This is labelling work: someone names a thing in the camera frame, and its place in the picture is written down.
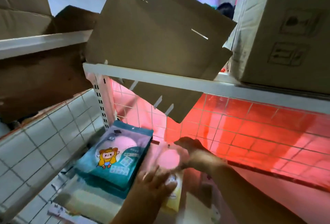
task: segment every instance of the white shelf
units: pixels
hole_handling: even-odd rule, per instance
[[[219,96],[273,104],[281,107],[330,114],[330,101],[276,93],[256,88],[241,87],[235,79],[226,74],[219,74],[215,81],[208,81],[105,64],[84,63],[83,66],[86,72],[92,72],[99,75],[113,76],[122,79],[189,89]]]
[[[92,30],[0,40],[0,60],[87,42]]]

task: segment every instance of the cardboard box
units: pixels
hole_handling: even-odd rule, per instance
[[[67,6],[55,17],[48,0],[0,0],[0,40],[91,30],[99,14]],[[0,60],[0,118],[9,123],[92,87],[85,43]]]
[[[86,60],[213,80],[232,52],[222,48],[235,22],[197,0],[107,0]],[[126,88],[134,81],[114,80]],[[138,82],[133,92],[181,122],[201,92]]]
[[[329,0],[242,0],[230,72],[253,84],[330,94]]]

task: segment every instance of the yellow hair cartoon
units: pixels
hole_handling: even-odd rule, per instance
[[[118,148],[116,148],[116,147],[114,147],[114,148],[111,147],[108,149],[101,149],[100,154],[97,155],[97,157],[100,158],[100,161],[97,165],[104,169],[106,167],[109,168],[112,164],[117,162],[116,156],[119,153],[120,153],[120,151],[118,151]]]

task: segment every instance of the hand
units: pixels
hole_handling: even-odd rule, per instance
[[[194,168],[200,172],[205,172],[208,175],[219,166],[227,166],[226,162],[208,151],[198,139],[190,137],[182,137],[174,144],[188,150],[189,159],[182,162],[175,170],[185,168]]]
[[[177,186],[177,182],[165,185],[169,175],[169,170],[162,170],[159,166],[148,173],[139,173],[122,208],[111,223],[152,224],[162,203]]]

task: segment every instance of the teal package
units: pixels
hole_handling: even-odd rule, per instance
[[[78,175],[93,187],[125,198],[152,140],[153,130],[115,121],[76,163]]]

